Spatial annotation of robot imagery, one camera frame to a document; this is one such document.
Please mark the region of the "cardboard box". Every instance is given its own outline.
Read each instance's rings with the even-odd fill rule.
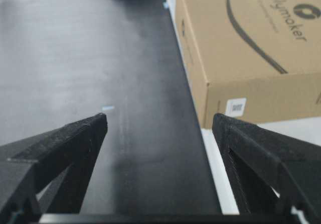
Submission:
[[[321,115],[321,0],[176,0],[202,128]]]

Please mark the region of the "white label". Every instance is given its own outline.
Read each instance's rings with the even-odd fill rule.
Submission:
[[[229,117],[241,117],[244,114],[245,104],[245,97],[227,100],[225,115]]]

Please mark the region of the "small blue object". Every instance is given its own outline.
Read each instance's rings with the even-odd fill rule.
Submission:
[[[163,2],[163,7],[164,7],[165,9],[168,9],[168,8],[169,8],[169,4],[168,4],[167,2]]]

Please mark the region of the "black object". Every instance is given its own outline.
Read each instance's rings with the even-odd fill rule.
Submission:
[[[0,223],[78,213],[106,133],[106,115],[98,114],[0,147],[8,155],[0,158]],[[49,183],[38,202],[36,194]]]
[[[221,114],[213,133],[241,214],[289,215],[295,206],[310,223],[321,222],[319,146]]]
[[[295,223],[292,205],[319,223],[321,148],[220,114],[213,133],[240,215],[72,214],[80,210],[106,133],[106,116],[98,114],[1,147],[11,157],[0,156],[0,223]],[[35,194],[50,182],[38,202]]]

